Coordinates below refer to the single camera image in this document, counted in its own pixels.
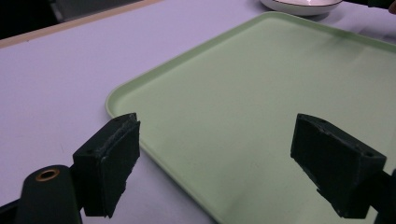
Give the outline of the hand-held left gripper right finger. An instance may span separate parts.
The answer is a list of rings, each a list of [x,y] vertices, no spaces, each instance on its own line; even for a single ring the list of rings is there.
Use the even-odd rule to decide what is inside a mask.
[[[387,157],[362,141],[324,119],[299,114],[290,156],[339,217],[365,218],[371,207],[387,216]]]

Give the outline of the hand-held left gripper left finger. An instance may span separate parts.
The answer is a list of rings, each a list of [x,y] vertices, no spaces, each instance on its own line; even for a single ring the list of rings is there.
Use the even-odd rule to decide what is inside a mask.
[[[110,120],[74,154],[72,176],[87,217],[112,217],[140,156],[136,113]]]

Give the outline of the light green plastic tray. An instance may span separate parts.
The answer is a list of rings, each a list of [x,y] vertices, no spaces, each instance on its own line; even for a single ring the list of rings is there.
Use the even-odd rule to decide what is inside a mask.
[[[109,94],[140,144],[219,224],[373,224],[336,215],[291,158],[299,114],[396,168],[396,45],[267,12]]]

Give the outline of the white bowl with gold rim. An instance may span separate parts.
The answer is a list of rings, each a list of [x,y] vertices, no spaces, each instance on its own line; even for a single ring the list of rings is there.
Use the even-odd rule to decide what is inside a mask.
[[[260,0],[272,10],[296,16],[316,16],[337,8],[343,0]]]

